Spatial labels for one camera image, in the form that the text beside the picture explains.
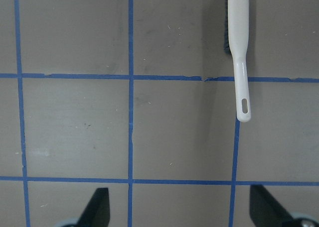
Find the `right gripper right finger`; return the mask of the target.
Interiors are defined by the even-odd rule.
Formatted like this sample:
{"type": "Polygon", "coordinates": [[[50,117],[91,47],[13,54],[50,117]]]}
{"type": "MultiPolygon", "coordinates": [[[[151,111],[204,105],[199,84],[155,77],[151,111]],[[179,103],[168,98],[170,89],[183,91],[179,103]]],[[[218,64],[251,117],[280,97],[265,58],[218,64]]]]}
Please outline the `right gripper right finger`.
{"type": "Polygon", "coordinates": [[[317,227],[314,218],[288,212],[263,186],[251,185],[249,192],[249,216],[256,227],[317,227]]]}

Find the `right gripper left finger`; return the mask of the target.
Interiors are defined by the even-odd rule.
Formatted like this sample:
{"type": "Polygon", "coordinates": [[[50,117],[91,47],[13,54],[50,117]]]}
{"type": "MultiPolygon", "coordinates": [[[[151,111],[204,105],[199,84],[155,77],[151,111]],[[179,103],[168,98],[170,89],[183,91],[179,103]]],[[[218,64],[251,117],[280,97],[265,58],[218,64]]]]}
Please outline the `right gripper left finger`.
{"type": "Polygon", "coordinates": [[[108,188],[97,188],[80,216],[78,227],[107,227],[110,223],[108,188]]]}

